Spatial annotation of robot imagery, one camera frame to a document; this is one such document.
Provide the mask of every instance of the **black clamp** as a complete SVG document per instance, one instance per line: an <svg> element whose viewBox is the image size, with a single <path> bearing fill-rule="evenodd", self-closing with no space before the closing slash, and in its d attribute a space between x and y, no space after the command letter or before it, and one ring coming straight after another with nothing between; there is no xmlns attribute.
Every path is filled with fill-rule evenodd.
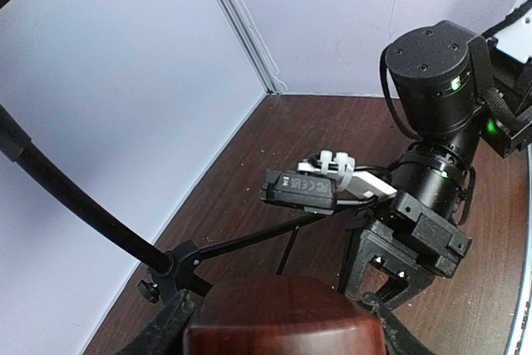
<svg viewBox="0 0 532 355"><path fill-rule="evenodd" d="M159 299L168 303L180 290L188 290L205 296L212 285L195 275L195 269L203 262L198 246L191 240L181 243L175 249L165 253L170 259L170 269L163 274L148 269L153 282L141 280L137 288L140 295L157 303Z"/></svg>
<svg viewBox="0 0 532 355"><path fill-rule="evenodd" d="M376 295L390 309L428 288L435 276L450 278L466 256L471 238L400 191L391 203L359 213L347 227L339 291L358 298L369 265L388 276Z"/></svg>

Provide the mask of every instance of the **light purple wall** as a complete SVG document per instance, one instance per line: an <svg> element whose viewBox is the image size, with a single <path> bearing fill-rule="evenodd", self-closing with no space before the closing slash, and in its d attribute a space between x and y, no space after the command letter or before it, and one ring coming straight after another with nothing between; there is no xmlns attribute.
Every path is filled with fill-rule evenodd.
<svg viewBox="0 0 532 355"><path fill-rule="evenodd" d="M0 11L0 102L151 241L263 96L215 0ZM0 156L2 355L79 353L135 266Z"/></svg>
<svg viewBox="0 0 532 355"><path fill-rule="evenodd" d="M451 19L481 32L515 0L244 0L291 93L380 96L381 50Z"/></svg>

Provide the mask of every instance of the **black cable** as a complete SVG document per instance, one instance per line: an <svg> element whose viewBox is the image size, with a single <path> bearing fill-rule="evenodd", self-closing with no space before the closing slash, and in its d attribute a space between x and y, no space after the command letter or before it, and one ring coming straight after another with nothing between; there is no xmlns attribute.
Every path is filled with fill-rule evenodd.
<svg viewBox="0 0 532 355"><path fill-rule="evenodd" d="M532 58L531 57L529 57L529 59L527 60L525 66L523 67L523 71L520 73L512 89L521 89L521 91L522 89L525 89L524 90L525 93L520 94L522 98L514 112L514 114L518 116L523 111L523 106L525 105L526 101L529 100L530 93L532 93Z"/></svg>
<svg viewBox="0 0 532 355"><path fill-rule="evenodd" d="M372 197L363 200L337 200L337 206L346 207L350 209L364 209L369 207L370 205L374 205L376 202L378 202L378 200L379 198L376 195L373 195Z"/></svg>
<svg viewBox="0 0 532 355"><path fill-rule="evenodd" d="M397 127L399 128L399 131L406 136L409 139L419 140L421 139L421 136L419 136L417 133L410 131L405 124L401 121L401 117L399 114L397 114L396 107L393 105L392 97L390 95L390 87L388 86L388 77L387 77L387 65L386 65L386 52L388 50L388 47L386 47L382 53L381 53L381 61L379 64L379 72L380 72L380 78L381 78L381 87L382 87L382 93L384 94L384 100L386 102L386 105L388 107L388 110L390 111L390 114L392 114L392 118L394 122L396 123Z"/></svg>
<svg viewBox="0 0 532 355"><path fill-rule="evenodd" d="M157 272L164 273L170 268L170 258L166 254L104 210L68 179L36 146L30 143L16 162L56 200L124 251Z"/></svg>
<svg viewBox="0 0 532 355"><path fill-rule="evenodd" d="M465 189L464 193L464 209L462 210L462 215L460 217L460 220L458 221L458 226L463 226L466 224L467 219L469 218L469 214L471 212L471 204L473 203L473 192L475 191L475 185L476 185L476 170L475 168L471 167L469 169L469 184L467 185L467 189Z"/></svg>
<svg viewBox="0 0 532 355"><path fill-rule="evenodd" d="M482 36L486 39L488 39L489 37L493 37L497 32L500 32L503 29L512 25L513 23L517 22L517 20L522 18L530 10L532 10L532 0L527 0L518 8L516 8L513 12L508 14L503 21L498 22L493 27L486 29L484 33L482 33Z"/></svg>

